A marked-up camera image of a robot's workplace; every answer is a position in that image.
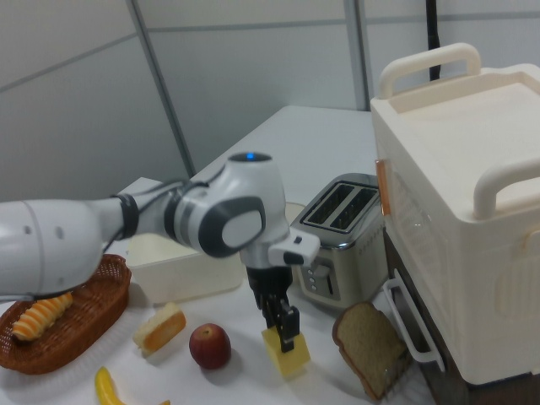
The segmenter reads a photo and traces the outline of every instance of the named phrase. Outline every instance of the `toy apple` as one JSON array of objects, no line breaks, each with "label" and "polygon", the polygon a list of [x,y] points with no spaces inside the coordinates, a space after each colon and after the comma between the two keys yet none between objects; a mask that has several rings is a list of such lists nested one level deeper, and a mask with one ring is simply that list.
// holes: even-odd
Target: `toy apple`
[{"label": "toy apple", "polygon": [[214,370],[230,359],[230,340],[225,330],[214,323],[195,329],[189,338],[189,351],[202,368]]}]

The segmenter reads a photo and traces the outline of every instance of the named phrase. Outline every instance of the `toy banana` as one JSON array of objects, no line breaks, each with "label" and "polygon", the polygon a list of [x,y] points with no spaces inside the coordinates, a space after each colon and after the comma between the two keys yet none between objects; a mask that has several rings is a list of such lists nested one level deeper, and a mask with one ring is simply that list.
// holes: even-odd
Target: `toy banana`
[{"label": "toy banana", "polygon": [[[95,374],[95,391],[100,405],[126,405],[116,396],[111,373],[105,367],[101,367]],[[162,402],[160,405],[170,405],[170,401]]]}]

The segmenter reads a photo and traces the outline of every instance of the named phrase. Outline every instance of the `white wall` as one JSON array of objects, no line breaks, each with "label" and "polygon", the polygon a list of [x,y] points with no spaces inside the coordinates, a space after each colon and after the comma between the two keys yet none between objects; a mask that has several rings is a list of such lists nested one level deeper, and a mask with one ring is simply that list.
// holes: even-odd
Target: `white wall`
[{"label": "white wall", "polygon": [[137,3],[196,170],[285,105],[367,108],[344,1]]},{"label": "white wall", "polygon": [[185,177],[124,0],[0,2],[0,201]]},{"label": "white wall", "polygon": [[[370,75],[378,92],[382,69],[392,60],[428,49],[424,0],[358,0],[367,22]],[[503,68],[518,63],[540,66],[538,0],[438,0],[442,46],[466,42],[480,52],[482,64]],[[461,64],[443,66],[441,76],[462,72]],[[429,80],[427,71],[402,80],[398,89]]]}]

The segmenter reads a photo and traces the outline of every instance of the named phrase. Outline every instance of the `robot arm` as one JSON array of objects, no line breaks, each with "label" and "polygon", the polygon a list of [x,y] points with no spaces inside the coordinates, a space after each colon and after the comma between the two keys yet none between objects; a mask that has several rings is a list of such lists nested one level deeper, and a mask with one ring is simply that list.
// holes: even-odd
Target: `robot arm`
[{"label": "robot arm", "polygon": [[84,283],[103,245],[154,233],[212,257],[237,251],[256,303],[284,328],[282,350],[298,325],[286,290],[290,266],[310,263],[316,236],[289,227],[278,167],[264,154],[236,154],[208,182],[159,186],[97,201],[35,200],[0,204],[0,295],[33,300]]}]

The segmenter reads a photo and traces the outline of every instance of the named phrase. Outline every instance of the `toaster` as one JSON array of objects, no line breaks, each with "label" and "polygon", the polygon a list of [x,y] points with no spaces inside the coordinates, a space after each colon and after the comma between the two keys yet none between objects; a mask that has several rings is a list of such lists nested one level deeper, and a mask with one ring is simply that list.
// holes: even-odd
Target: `toaster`
[{"label": "toaster", "polygon": [[387,278],[383,225],[376,176],[331,181],[292,223],[321,240],[311,265],[297,267],[303,293],[335,308],[371,299]]}]

